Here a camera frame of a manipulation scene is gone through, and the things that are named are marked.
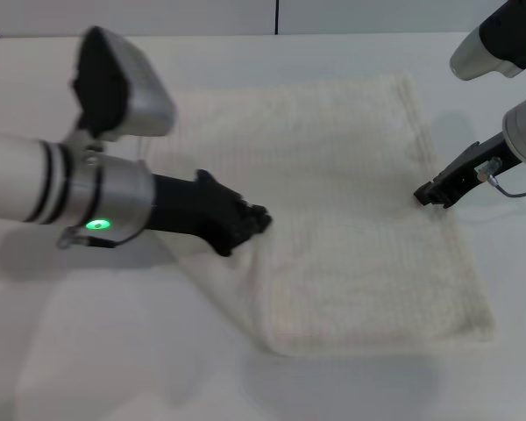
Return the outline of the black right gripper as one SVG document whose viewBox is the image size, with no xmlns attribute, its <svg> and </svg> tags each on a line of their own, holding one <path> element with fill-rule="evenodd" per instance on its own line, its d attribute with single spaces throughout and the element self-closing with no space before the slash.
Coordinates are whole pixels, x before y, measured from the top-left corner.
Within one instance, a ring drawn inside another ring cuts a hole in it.
<svg viewBox="0 0 526 421">
<path fill-rule="evenodd" d="M 500 162 L 497 175 L 520 163 L 501 132 L 485 142 L 475 142 L 469 146 L 433 182 L 426 182 L 420 186 L 414 192 L 414 197 L 422 206 L 453 206 L 470 190 L 481 184 L 477 169 L 481 169 L 492 159 Z"/>
</svg>

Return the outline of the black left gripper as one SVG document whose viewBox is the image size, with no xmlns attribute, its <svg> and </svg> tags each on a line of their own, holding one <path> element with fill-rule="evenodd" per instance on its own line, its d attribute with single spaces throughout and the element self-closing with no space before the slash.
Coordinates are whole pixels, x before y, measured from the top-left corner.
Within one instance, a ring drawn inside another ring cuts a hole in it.
<svg viewBox="0 0 526 421">
<path fill-rule="evenodd" d="M 272 223 L 267 208 L 245 207 L 241 195 L 199 170 L 193 181 L 156 175 L 151 229 L 187 234 L 208 243 L 220 256 L 261 234 Z"/>
</svg>

